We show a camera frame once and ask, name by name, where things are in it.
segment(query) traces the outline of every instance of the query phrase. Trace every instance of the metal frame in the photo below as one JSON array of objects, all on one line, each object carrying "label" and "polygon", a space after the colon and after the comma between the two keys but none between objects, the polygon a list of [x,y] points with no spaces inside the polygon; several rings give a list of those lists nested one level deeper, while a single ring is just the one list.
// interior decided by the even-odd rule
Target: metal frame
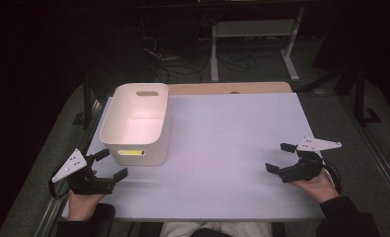
[{"label": "metal frame", "polygon": [[[77,145],[77,148],[82,152],[87,151],[90,141],[93,138],[94,132],[96,131],[97,125],[99,123],[100,117],[103,112],[103,105],[99,101],[95,101],[93,108],[89,113],[92,114],[92,119],[88,123],[87,129],[84,132],[83,136],[80,138],[80,141]],[[63,194],[68,190],[68,185],[66,181],[62,180],[59,182],[59,185],[56,187],[56,192],[58,194]],[[35,232],[35,237],[41,236],[50,236],[52,229],[55,225],[56,219],[63,210],[67,201],[67,197],[61,199],[51,198],[46,206],[46,211],[41,219],[41,222]]]},{"label": "metal frame", "polygon": [[299,76],[293,66],[290,54],[295,43],[305,8],[301,7],[293,20],[264,20],[241,22],[217,22],[212,26],[212,50],[210,56],[210,76],[212,82],[219,82],[216,59],[216,39],[230,37],[289,36],[286,48],[280,50],[281,57],[290,80],[297,82]]}]

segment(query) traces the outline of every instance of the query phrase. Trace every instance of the person's hand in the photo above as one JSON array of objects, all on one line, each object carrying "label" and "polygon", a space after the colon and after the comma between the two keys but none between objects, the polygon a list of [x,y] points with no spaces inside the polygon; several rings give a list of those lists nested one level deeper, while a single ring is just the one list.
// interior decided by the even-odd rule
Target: person's hand
[{"label": "person's hand", "polygon": [[304,190],[309,196],[318,201],[318,203],[322,203],[339,196],[330,176],[324,169],[321,170],[321,173],[317,177],[314,177],[310,181],[295,181],[291,184]]},{"label": "person's hand", "polygon": [[87,221],[96,210],[96,205],[105,195],[75,195],[69,191],[68,221]]}]

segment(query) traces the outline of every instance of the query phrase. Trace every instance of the white plastic bin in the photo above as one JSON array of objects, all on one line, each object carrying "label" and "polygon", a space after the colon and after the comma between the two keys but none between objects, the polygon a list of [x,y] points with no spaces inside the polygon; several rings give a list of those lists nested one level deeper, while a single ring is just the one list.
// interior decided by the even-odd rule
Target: white plastic bin
[{"label": "white plastic bin", "polygon": [[168,86],[133,83],[117,87],[100,140],[121,165],[157,166],[165,162],[171,120]]}]

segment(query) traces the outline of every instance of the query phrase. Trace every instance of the dark background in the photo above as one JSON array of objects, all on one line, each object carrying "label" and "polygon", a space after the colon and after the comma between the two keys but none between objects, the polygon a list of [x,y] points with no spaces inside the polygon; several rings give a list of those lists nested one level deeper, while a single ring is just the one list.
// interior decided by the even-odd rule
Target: dark background
[{"label": "dark background", "polygon": [[[316,66],[333,70],[353,60],[390,103],[390,1],[374,2],[310,8],[300,34],[326,36]],[[142,50],[142,17],[161,46],[177,50],[196,47],[197,37],[210,32],[203,13],[166,14],[176,21],[165,13],[66,10],[100,3],[116,1],[0,0],[0,225],[62,106],[85,78],[98,99],[117,85],[155,80]],[[222,14],[208,16],[245,17]]]}]

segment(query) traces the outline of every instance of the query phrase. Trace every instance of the tabletop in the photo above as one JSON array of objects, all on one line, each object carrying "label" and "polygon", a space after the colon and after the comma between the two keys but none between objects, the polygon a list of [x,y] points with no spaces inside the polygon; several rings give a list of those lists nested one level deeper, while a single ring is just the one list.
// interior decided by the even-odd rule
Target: tabletop
[{"label": "tabletop", "polygon": [[[318,203],[265,167],[294,165],[297,156],[279,145],[313,136],[296,94],[277,83],[211,85],[221,92],[199,95],[196,91],[204,92],[204,86],[187,85],[190,95],[181,95],[185,86],[170,86],[168,113],[173,121],[165,163],[128,166],[128,177],[102,202],[115,206],[117,218],[138,221],[321,219]],[[222,94],[243,93],[251,86],[272,93]],[[282,93],[269,89],[277,87]],[[106,148],[100,129],[101,122],[88,154]],[[122,168],[112,156],[93,165],[98,177]]]}]

